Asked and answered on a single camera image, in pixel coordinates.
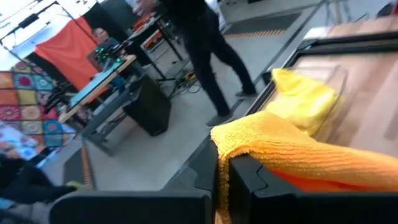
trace yellow microfiber towel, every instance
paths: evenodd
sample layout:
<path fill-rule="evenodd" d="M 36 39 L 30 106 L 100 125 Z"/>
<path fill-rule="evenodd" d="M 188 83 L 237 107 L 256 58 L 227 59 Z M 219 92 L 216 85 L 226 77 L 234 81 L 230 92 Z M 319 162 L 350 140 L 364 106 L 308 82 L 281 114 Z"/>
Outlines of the yellow microfiber towel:
<path fill-rule="evenodd" d="M 335 105 L 336 90 L 291 70 L 273 69 L 278 97 L 265 110 L 291 122 L 309 136 L 321 127 Z"/>
<path fill-rule="evenodd" d="M 398 191 L 398 159 L 316 142 L 266 111 L 211 130 L 218 148 L 220 207 L 228 215 L 228 160 L 248 153 L 274 174 L 307 192 Z"/>

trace black pants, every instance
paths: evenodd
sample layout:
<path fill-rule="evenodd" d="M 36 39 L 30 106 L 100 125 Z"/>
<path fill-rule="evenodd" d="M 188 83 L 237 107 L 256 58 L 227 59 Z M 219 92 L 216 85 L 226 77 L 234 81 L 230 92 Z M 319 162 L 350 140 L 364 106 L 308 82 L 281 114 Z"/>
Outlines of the black pants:
<path fill-rule="evenodd" d="M 232 67 L 238 74 L 243 92 L 247 94 L 256 92 L 243 61 L 222 36 L 219 30 L 218 16 L 213 10 L 206 7 L 204 15 L 190 26 L 182 29 L 182 35 L 196 76 L 219 115 L 227 115 L 230 110 L 211 68 L 211 53 L 214 53 L 220 61 Z"/>
<path fill-rule="evenodd" d="M 53 202 L 75 191 L 74 187 L 54 186 L 47 176 L 35 166 L 24 166 L 3 191 L 1 197 L 17 203 Z"/>

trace orange microfiber towel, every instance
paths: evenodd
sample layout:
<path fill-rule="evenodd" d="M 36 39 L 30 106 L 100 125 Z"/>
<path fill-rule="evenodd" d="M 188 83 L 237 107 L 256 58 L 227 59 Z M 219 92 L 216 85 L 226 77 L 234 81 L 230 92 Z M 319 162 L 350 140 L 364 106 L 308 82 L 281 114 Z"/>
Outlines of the orange microfiber towel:
<path fill-rule="evenodd" d="M 266 111 L 211 130 L 218 147 L 220 209 L 228 215 L 228 160 L 248 153 L 264 167 L 307 192 L 398 191 L 398 159 L 375 152 L 316 142 Z"/>

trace floor tape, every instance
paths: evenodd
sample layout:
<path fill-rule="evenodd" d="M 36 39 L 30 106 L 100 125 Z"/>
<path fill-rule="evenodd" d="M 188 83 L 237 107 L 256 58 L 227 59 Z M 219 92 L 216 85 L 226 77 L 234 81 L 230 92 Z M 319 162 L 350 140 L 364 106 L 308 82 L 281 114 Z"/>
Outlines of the floor tape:
<path fill-rule="evenodd" d="M 281 35 L 286 30 L 265 30 L 260 32 L 247 32 L 247 33 L 240 33 L 240 34 L 226 34 L 224 35 L 226 38 L 243 38 L 243 37 L 264 37 L 269 35 Z"/>

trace sneaker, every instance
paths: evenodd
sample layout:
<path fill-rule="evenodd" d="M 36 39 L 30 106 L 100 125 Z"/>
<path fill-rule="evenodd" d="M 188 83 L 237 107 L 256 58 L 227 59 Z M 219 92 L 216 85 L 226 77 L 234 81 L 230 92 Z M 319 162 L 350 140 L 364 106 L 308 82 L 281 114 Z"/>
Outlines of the sneaker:
<path fill-rule="evenodd" d="M 215 127 L 217 125 L 228 123 L 228 122 L 232 121 L 232 119 L 233 119 L 233 114 L 232 113 L 230 113 L 229 115 L 226 115 L 226 116 L 216 115 L 216 116 L 214 116 L 214 118 L 211 118 L 206 123 L 206 126 L 208 126 L 209 128 L 212 128 L 212 127 Z"/>
<path fill-rule="evenodd" d="M 247 94 L 243 91 L 239 91 L 235 94 L 235 96 L 239 100 L 244 100 L 244 99 L 256 98 L 258 96 L 258 94 L 257 93 Z"/>
<path fill-rule="evenodd" d="M 81 183 L 79 183 L 79 182 L 77 182 L 77 181 L 69 181 L 69 182 L 67 183 L 67 186 L 68 186 L 68 187 L 73 187 L 73 188 L 75 188 L 76 190 L 87 189 L 87 186 L 86 186 L 86 185 L 81 184 Z"/>

